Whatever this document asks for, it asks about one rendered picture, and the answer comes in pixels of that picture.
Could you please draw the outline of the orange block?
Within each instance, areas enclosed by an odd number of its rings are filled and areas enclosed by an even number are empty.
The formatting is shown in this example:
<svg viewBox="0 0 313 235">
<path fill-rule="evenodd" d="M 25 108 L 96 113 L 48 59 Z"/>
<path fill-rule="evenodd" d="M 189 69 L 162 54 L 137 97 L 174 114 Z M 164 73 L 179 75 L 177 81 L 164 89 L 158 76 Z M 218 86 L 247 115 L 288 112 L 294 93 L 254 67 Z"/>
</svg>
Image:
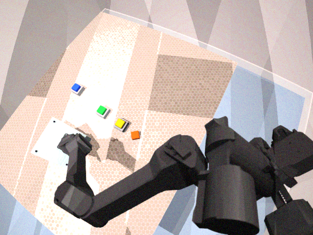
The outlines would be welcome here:
<svg viewBox="0 0 313 235">
<path fill-rule="evenodd" d="M 140 137 L 139 137 L 139 131 L 133 131 L 133 132 L 131 132 L 131 137 L 132 137 L 132 140 L 140 139 Z"/>
</svg>

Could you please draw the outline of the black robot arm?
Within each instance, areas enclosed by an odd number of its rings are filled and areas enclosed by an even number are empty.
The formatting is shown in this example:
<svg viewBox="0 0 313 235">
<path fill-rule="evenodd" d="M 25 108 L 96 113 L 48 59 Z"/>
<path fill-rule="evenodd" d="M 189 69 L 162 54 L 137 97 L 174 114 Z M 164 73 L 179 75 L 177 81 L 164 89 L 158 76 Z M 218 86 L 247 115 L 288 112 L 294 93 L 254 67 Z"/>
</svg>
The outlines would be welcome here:
<svg viewBox="0 0 313 235">
<path fill-rule="evenodd" d="M 64 134 L 57 148 L 69 156 L 66 180 L 54 193 L 54 204 L 95 228 L 167 190 L 198 187 L 192 222 L 225 235 L 256 235 L 259 219 L 254 179 L 257 149 L 228 126 L 228 117 L 205 126 L 205 156 L 189 135 L 171 137 L 150 161 L 94 195 L 86 180 L 86 155 L 92 145 L 79 133 Z M 293 132 L 292 132 L 293 131 Z M 273 172 L 289 188 L 294 177 L 313 170 L 313 140 L 296 129 L 273 129 L 271 148 L 259 148 Z M 209 163 L 209 169 L 208 169 Z"/>
</svg>

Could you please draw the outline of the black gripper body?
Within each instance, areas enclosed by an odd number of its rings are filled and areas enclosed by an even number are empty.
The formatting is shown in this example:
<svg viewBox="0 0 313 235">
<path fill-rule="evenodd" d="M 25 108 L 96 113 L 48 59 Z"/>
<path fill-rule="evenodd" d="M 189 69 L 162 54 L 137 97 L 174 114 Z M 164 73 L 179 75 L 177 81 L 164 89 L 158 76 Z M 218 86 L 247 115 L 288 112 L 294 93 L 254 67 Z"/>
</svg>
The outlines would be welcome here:
<svg viewBox="0 0 313 235">
<path fill-rule="evenodd" d="M 255 137 L 249 143 L 258 151 L 258 163 L 250 173 L 254 179 L 256 201 L 271 197 L 277 208 L 264 219 L 269 235 L 313 235 L 313 208 L 304 199 L 293 200 L 273 172 L 271 160 L 259 148 L 262 146 L 268 150 L 270 146 L 261 137 Z"/>
</svg>

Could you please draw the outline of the blue button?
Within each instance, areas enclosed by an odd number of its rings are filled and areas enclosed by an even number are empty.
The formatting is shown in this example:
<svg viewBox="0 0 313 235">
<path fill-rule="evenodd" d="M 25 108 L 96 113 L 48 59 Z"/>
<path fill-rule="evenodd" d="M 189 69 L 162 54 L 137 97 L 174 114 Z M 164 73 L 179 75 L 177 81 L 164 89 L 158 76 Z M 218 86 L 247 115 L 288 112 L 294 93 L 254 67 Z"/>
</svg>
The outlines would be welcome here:
<svg viewBox="0 0 313 235">
<path fill-rule="evenodd" d="M 72 86 L 70 91 L 72 91 L 74 94 L 80 96 L 83 93 L 84 90 L 85 90 L 84 86 L 81 86 L 80 84 L 75 83 Z"/>
</svg>

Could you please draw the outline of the green button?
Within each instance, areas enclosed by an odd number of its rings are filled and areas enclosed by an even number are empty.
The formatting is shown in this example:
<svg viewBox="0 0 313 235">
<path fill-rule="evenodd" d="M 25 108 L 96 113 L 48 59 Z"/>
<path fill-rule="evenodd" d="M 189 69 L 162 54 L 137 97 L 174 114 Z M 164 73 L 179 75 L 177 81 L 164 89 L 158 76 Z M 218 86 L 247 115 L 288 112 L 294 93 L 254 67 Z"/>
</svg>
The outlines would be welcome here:
<svg viewBox="0 0 313 235">
<path fill-rule="evenodd" d="M 104 105 L 100 105 L 95 113 L 98 116 L 106 119 L 108 114 L 110 113 L 110 109 Z"/>
</svg>

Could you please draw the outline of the yellow push button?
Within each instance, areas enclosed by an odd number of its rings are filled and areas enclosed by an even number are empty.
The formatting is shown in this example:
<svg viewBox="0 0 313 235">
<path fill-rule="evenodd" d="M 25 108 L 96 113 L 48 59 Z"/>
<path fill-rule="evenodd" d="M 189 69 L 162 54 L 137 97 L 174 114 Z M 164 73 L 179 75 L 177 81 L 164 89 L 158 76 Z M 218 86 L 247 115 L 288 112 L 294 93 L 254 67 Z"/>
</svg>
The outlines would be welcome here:
<svg viewBox="0 0 313 235">
<path fill-rule="evenodd" d="M 113 127 L 124 133 L 128 125 L 129 123 L 127 121 L 119 117 Z"/>
</svg>

